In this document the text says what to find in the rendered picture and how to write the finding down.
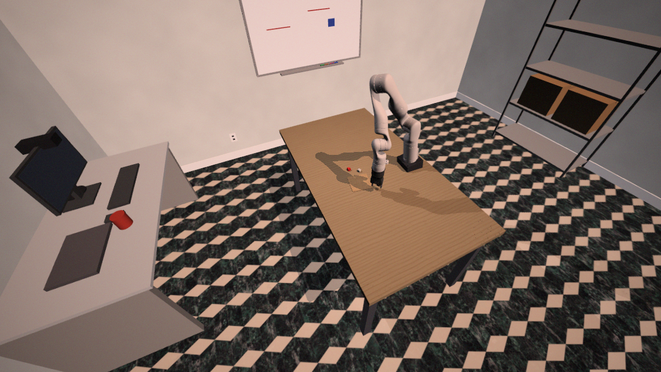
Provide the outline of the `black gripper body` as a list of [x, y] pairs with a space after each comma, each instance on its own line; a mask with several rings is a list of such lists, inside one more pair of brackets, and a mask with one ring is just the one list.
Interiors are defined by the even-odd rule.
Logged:
[[[387, 165], [389, 163], [389, 160], [386, 160], [385, 164]], [[385, 172], [385, 164], [383, 165], [376, 165], [374, 162], [372, 163], [371, 166], [371, 183], [377, 184], [377, 185], [382, 185], [383, 184], [383, 176]]]

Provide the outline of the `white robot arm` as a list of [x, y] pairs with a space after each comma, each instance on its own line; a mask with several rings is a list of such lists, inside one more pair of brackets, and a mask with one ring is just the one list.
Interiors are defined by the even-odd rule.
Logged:
[[403, 160], [407, 163], [415, 162], [418, 159], [420, 121], [408, 115], [408, 106], [398, 91], [392, 75], [385, 73], [371, 76], [369, 89], [374, 110], [375, 133], [384, 136], [384, 138], [374, 139], [371, 142], [371, 148], [374, 153], [374, 164], [385, 164], [387, 155], [384, 153], [384, 150], [390, 150], [392, 148], [392, 142], [388, 133], [388, 116], [381, 105], [379, 93], [387, 93], [389, 95], [391, 100], [389, 99], [388, 107], [399, 121], [400, 127], [404, 131], [407, 131], [403, 139]]

